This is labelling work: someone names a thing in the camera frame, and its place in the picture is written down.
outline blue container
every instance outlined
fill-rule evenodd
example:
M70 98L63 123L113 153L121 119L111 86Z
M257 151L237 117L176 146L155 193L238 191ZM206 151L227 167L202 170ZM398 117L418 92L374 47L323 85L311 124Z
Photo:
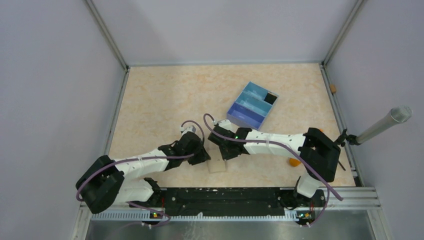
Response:
M277 94L250 81L232 104L226 117L239 127L259 130L277 98Z

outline white wall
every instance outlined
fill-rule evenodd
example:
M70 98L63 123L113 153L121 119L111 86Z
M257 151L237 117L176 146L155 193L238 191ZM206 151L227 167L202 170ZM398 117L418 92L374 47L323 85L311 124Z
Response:
M392 107L414 115L354 147L394 239L422 239L424 1L369 0L329 65L347 126L358 134Z
M129 65L320 62L356 0L93 0Z
M123 70L82 0L0 3L0 239L70 238Z

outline orange ball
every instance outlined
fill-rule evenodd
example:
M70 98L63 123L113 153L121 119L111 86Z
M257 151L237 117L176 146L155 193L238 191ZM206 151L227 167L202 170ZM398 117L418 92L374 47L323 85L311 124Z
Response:
M290 165L292 167L297 167L297 166L299 166L301 164L301 161L299 161L299 160L297 160L295 158L289 158L288 159L288 163L290 163Z

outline metal cylinder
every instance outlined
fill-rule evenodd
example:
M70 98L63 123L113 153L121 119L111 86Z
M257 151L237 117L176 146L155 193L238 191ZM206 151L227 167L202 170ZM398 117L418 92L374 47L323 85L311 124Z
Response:
M372 139L373 137L384 132L388 128L406 122L408 119L410 119L412 113L413 111L409 106L401 105L392 108L385 117L380 119L374 125L365 130L363 133L361 133L356 138L357 143L363 144L367 140Z

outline beige marbled table surface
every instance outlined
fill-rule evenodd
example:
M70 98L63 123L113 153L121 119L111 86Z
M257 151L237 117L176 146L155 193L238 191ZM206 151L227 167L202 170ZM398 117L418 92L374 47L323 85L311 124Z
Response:
M322 129L335 140L339 135L318 64L246 64L132 67L129 72L109 156L125 158L147 153L179 140L180 124L197 121L205 130L203 114L226 118L231 104L252 81L279 94L261 127L276 134ZM208 140L212 161L222 161ZM332 186L354 186L344 149ZM274 155L242 155L226 162L226 171L209 173L206 162L149 174L161 187L293 187L305 167L292 167Z

